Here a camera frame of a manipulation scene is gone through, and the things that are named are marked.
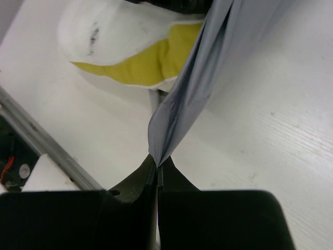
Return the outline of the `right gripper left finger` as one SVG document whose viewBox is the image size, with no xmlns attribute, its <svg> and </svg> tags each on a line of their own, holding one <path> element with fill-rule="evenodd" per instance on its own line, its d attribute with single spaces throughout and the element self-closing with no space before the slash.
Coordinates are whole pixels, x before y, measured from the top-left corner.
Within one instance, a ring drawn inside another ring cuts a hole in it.
<svg viewBox="0 0 333 250">
<path fill-rule="evenodd" d="M 1 249 L 154 249 L 151 156 L 109 190 L 1 195 Z"/>
</svg>

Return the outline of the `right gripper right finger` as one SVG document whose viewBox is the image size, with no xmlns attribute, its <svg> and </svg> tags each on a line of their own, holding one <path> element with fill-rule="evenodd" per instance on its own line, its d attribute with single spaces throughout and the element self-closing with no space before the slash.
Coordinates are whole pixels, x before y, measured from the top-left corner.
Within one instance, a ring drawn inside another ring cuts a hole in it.
<svg viewBox="0 0 333 250">
<path fill-rule="evenodd" d="M 161 249 L 295 249 L 276 197 L 201 191 L 168 158 L 157 169 Z"/>
</svg>

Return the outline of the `white pillow yellow edge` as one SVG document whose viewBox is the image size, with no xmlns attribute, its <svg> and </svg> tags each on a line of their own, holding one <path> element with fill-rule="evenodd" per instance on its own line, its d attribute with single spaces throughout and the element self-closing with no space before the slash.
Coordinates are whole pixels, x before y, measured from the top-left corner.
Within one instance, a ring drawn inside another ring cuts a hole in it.
<svg viewBox="0 0 333 250">
<path fill-rule="evenodd" d="M 70 1 L 59 20 L 58 47 L 96 78 L 171 91 L 197 39 L 204 16 L 152 4 Z"/>
</svg>

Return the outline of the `grey pillowcase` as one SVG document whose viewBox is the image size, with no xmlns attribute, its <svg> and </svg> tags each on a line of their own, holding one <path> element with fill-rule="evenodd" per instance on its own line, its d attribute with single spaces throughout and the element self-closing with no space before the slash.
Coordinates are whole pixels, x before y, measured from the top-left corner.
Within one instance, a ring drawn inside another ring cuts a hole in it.
<svg viewBox="0 0 333 250">
<path fill-rule="evenodd" d="M 245 75 L 327 74 L 332 66 L 332 1 L 214 1 L 181 73 L 153 114 L 149 154 L 157 166 L 174 152 L 207 102 Z"/>
</svg>

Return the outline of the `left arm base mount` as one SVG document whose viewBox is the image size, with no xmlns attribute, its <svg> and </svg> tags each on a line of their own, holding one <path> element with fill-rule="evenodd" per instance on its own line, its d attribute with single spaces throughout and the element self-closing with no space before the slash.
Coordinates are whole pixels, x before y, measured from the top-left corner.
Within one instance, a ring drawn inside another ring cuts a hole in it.
<svg viewBox="0 0 333 250">
<path fill-rule="evenodd" d="M 38 154 L 1 117 L 1 186 L 9 192 L 21 192 L 38 159 Z"/>
</svg>

